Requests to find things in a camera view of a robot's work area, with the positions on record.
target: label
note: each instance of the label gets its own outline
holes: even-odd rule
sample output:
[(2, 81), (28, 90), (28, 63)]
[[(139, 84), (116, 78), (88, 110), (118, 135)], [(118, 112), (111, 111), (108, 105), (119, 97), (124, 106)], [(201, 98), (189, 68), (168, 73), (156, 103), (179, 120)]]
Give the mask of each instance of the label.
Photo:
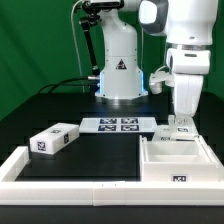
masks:
[(138, 124), (138, 118), (122, 118), (122, 124)]
[(116, 124), (117, 119), (114, 118), (102, 118), (100, 119), (100, 124)]
[(187, 175), (172, 175), (173, 182), (187, 182)]
[(119, 69), (119, 70), (123, 70), (123, 69), (127, 69), (124, 61), (121, 59), (120, 62), (118, 63), (116, 69)]
[(116, 131), (116, 125), (100, 125), (98, 131)]
[(51, 131), (52, 134), (58, 134), (60, 132), (61, 132), (61, 130), (59, 130), (59, 129), (55, 129), (55, 130)]
[(64, 135), (64, 144), (69, 142), (69, 135), (68, 133)]
[(121, 125), (121, 131), (139, 131), (138, 125)]
[(170, 137), (161, 137), (161, 141), (170, 141)]
[(189, 132), (187, 128), (177, 128), (177, 131), (179, 132)]
[(45, 142), (37, 142), (37, 150), (46, 151), (46, 143)]

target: black tabletop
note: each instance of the black tabletop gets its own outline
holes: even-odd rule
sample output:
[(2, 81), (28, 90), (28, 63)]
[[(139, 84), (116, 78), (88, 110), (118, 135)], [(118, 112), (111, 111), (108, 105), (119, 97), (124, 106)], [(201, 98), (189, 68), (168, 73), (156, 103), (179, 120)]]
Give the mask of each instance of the black tabletop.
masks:
[[(172, 113), (169, 94), (149, 96), (132, 106), (100, 104), (89, 94), (39, 94), (0, 122), (0, 161), (17, 146), (58, 123), (80, 124), (91, 117), (155, 117), (167, 124)], [(224, 160), (224, 103), (203, 93), (194, 121), (219, 159)], [(138, 134), (81, 134), (54, 156), (30, 153), (17, 181), (138, 181)], [(152, 134), (142, 133), (151, 140)], [(223, 223), (222, 207), (173, 206), (0, 206), (2, 223)]]

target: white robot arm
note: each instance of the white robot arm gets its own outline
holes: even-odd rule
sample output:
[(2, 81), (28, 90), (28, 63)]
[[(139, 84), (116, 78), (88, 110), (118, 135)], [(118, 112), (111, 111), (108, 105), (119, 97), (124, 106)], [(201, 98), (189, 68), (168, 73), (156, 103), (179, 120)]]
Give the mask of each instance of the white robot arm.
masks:
[(101, 18), (104, 34), (105, 67), (100, 72), (96, 99), (112, 104), (132, 104), (144, 98), (143, 73), (137, 65), (137, 32), (119, 19), (118, 9), (137, 11), (139, 0), (90, 0), (83, 3)]
[(204, 75), (210, 69), (207, 46), (212, 44), (217, 8), (218, 0), (143, 0), (140, 4), (139, 21), (145, 32), (167, 35), (166, 65), (170, 74), (152, 74), (150, 88), (160, 93), (161, 81), (173, 87), (176, 118), (170, 117), (169, 122), (174, 138), (185, 138), (186, 133), (176, 131), (180, 126), (192, 137), (197, 134), (191, 117), (198, 107)]

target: green wall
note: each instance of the green wall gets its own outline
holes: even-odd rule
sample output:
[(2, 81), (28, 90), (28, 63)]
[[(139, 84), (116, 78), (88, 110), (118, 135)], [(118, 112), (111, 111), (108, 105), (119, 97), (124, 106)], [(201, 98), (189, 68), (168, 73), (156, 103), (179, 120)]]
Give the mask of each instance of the green wall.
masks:
[[(204, 91), (213, 92), (224, 99), (224, 0), (219, 1), (212, 66)], [(44, 85), (79, 76), (70, 23), (72, 4), (73, 0), (1, 0), (0, 120)], [(78, 25), (78, 19), (83, 15), (79, 12), (75, 16), (75, 23), (83, 74), (89, 75), (89, 56), (83, 32)], [(121, 13), (120, 16), (136, 27), (140, 56), (141, 30), (137, 13)], [(101, 27), (94, 27), (91, 34), (99, 66), (103, 68)], [(147, 79), (163, 63), (165, 38), (144, 35), (144, 41), (143, 69)], [(62, 87), (58, 91), (81, 91), (81, 88)]]

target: white container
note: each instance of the white container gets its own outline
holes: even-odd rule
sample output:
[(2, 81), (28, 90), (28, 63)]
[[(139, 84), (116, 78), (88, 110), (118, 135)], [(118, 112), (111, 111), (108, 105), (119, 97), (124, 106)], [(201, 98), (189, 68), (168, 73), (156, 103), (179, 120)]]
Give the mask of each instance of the white container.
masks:
[(140, 137), (141, 181), (221, 181), (224, 168), (199, 136), (195, 141), (148, 142)]

